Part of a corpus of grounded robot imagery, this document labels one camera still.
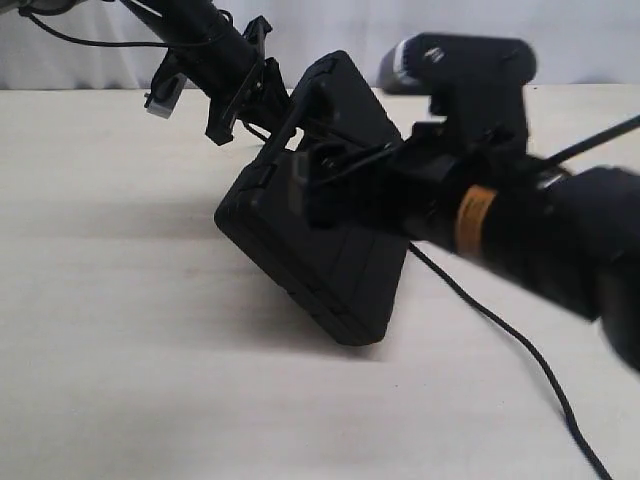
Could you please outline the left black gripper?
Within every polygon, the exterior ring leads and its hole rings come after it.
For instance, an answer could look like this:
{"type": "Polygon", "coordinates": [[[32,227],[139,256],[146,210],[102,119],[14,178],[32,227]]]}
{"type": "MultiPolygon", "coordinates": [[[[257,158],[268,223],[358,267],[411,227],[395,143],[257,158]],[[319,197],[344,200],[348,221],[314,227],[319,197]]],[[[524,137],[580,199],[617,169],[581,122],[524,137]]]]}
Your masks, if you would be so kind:
{"type": "Polygon", "coordinates": [[[233,140],[238,122],[253,135],[260,135],[257,127],[269,134],[277,132],[291,104],[279,63],[266,56],[266,36],[272,31],[268,20],[260,15],[243,32],[226,15],[222,22],[226,27],[214,43],[213,73],[219,83],[209,94],[205,130],[217,145],[233,140]]]}

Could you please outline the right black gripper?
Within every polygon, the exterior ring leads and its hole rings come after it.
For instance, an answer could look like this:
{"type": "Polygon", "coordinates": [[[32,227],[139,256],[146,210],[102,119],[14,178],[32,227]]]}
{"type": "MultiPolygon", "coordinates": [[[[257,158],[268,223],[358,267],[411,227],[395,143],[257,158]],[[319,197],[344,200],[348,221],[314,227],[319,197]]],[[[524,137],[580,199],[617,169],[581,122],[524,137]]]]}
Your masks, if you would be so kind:
{"type": "Polygon", "coordinates": [[[412,135],[366,148],[325,141],[292,156],[288,206],[315,229],[361,226],[452,245],[454,168],[445,137],[412,135]]]}

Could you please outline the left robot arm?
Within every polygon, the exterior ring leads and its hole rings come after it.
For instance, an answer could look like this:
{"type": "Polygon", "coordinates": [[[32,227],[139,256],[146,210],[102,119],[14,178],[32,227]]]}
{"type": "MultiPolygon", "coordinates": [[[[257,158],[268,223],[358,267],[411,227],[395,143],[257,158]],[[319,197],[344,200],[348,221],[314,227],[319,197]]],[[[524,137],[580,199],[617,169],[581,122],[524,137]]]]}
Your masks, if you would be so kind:
{"type": "Polygon", "coordinates": [[[125,7],[156,35],[154,41],[104,41],[64,34],[45,23],[64,15],[74,1],[4,1],[48,34],[71,44],[97,48],[159,48],[166,54],[150,81],[144,107],[169,118],[192,82],[209,99],[206,136],[216,145],[233,139],[236,123],[265,140],[278,130],[290,106],[279,64],[265,53],[271,32],[263,16],[238,31],[232,14],[211,1],[127,1],[125,7]]]}

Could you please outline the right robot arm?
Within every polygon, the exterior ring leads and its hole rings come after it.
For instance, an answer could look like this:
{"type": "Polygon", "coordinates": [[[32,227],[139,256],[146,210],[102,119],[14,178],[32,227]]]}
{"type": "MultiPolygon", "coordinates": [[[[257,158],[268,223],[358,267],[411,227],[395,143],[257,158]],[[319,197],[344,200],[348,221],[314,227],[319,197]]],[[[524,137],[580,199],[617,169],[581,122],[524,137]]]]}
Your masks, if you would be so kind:
{"type": "Polygon", "coordinates": [[[639,365],[639,175],[536,172],[523,149],[462,151],[435,136],[291,160],[289,204],[318,229],[363,226],[426,241],[588,321],[639,365]]]}

